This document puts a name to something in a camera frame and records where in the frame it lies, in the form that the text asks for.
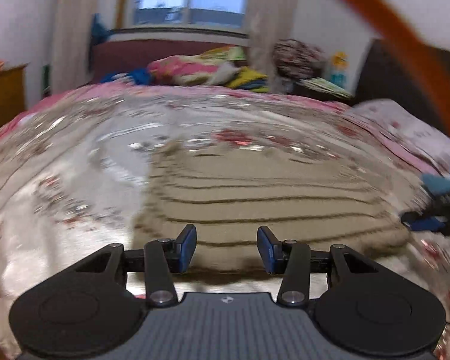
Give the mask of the beige right curtain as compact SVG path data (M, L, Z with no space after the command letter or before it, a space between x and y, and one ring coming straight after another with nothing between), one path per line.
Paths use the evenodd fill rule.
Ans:
M249 66L268 75L272 93L283 89L272 54L275 43L293 29L297 0L247 0L244 28L249 37Z

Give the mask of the dark red sofa bench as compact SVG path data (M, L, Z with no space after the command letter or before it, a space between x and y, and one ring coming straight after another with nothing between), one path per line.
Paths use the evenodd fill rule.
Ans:
M226 43L165 39L108 41L92 48L90 82L99 83L111 73L146 68L151 62L171 55L199 55L218 47L231 46L232 44Z

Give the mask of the blue plastic bag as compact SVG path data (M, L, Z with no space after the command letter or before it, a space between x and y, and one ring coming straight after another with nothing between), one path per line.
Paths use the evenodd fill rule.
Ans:
M98 13L96 13L92 17L91 22L91 38L90 38L90 47L96 47L99 44L105 43L110 38L111 31L105 27L105 25L101 22L101 17Z

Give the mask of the colourful cartoon poster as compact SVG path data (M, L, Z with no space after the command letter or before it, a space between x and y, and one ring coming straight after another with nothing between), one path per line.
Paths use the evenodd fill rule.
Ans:
M335 86L345 88L346 71L348 68L348 55L345 52L338 51L330 58L330 78L329 80Z

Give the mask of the pink floral folded quilt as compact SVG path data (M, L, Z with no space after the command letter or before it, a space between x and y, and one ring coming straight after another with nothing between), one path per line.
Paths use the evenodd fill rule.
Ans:
M161 86L221 86L232 80L246 63L240 46L209 49L199 55L171 55L151 62L148 73Z

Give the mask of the green bottle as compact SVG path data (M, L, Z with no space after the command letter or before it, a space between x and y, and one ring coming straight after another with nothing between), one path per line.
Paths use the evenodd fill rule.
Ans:
M41 86L42 98L46 98L51 95L50 72L51 66L49 64L46 64L42 67L42 86Z

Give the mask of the dark floral fabric bundle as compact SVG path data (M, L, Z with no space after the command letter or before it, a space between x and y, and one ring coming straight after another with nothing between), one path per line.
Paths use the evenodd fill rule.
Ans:
M295 81L318 77L325 65L325 57L319 47L295 39L277 41L272 60L281 77Z

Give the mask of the blue clothes pile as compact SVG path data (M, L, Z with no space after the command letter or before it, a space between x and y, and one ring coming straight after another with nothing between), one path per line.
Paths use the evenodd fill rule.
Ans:
M137 68L130 72L112 72L100 79L100 83L102 84L109 82L121 82L136 86L149 86L152 81L153 77L145 68Z

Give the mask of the beige left curtain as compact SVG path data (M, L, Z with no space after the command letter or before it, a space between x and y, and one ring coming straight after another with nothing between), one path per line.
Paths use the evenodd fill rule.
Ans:
M50 88L53 94L88 81L92 23L99 0L57 0L52 31Z

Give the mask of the beige curtain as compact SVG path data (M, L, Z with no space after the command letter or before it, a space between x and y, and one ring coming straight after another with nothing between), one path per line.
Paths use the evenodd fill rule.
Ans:
M52 31L50 88L53 94L88 81L92 23L99 0L57 0Z
M244 28L249 37L249 66L268 75L272 93L283 89L272 54L275 43L293 29L297 0L247 0Z

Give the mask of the yellow folded cloth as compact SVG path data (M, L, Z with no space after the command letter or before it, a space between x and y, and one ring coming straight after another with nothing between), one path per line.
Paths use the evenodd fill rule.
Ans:
M268 93L268 75L249 67L241 67L239 72L225 86L230 89L248 90L255 93Z

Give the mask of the white floral pillow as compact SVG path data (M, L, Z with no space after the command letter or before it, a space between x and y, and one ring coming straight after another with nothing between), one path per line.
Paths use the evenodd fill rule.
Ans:
M376 99L349 108L345 114L365 122L413 155L450 171L450 138L406 111L392 99Z

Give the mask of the teal blue garment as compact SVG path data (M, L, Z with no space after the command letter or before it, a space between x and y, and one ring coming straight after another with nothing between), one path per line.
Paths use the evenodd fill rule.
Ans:
M432 196L450 192L450 178L439 175L422 174L421 181L424 189Z

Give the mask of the wooden bedside desk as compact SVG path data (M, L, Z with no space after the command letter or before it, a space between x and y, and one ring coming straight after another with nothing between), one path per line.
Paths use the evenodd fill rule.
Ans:
M0 128L26 110L26 64L0 70Z

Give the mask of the beige striped knit sweater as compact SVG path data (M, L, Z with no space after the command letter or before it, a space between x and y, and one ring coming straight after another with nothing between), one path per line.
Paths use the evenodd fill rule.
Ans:
M410 237L389 204L392 190L339 159L228 144L188 150L172 141L153 153L133 244L174 238L192 224L193 270L226 273L260 269L261 226L317 250L341 243L390 254Z

